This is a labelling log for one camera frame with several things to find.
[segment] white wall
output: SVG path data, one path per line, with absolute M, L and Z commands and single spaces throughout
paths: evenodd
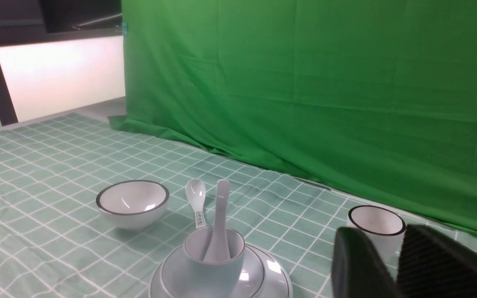
M 125 96 L 123 37 L 0 47 L 21 121 Z

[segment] green fabric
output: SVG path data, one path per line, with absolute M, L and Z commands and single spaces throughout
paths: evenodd
M 125 0 L 123 18 L 112 127 L 477 232 L 477 0 Z

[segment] white spoon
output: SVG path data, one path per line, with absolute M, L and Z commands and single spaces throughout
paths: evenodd
M 185 185 L 185 192 L 187 193 L 187 200 L 191 203 L 195 211 L 195 225 L 196 228 L 206 226 L 204 217 L 204 202 L 205 202 L 205 184 L 199 179 L 190 180 Z
M 229 181 L 220 179 L 216 183 L 216 206 L 211 242 L 204 257 L 205 262 L 225 262 L 231 259 L 227 244 L 226 211 L 229 198 Z

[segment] bowl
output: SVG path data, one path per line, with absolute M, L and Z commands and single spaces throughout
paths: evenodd
M 124 181 L 99 192 L 96 203 L 101 216 L 117 228 L 139 230 L 165 213 L 169 190 L 154 181 Z

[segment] white cup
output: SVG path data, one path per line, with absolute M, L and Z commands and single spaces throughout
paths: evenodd
M 246 242 L 232 228 L 226 228 L 226 232 L 231 259 L 225 262 L 204 261 L 212 226 L 199 228 L 185 239 L 183 247 L 189 260 L 185 270 L 191 272 L 191 280 L 185 282 L 193 297 L 229 297 L 239 281 Z
M 396 213 L 371 205 L 349 210 L 347 226 L 363 231 L 373 242 L 384 263 L 395 254 L 402 243 L 406 224 Z

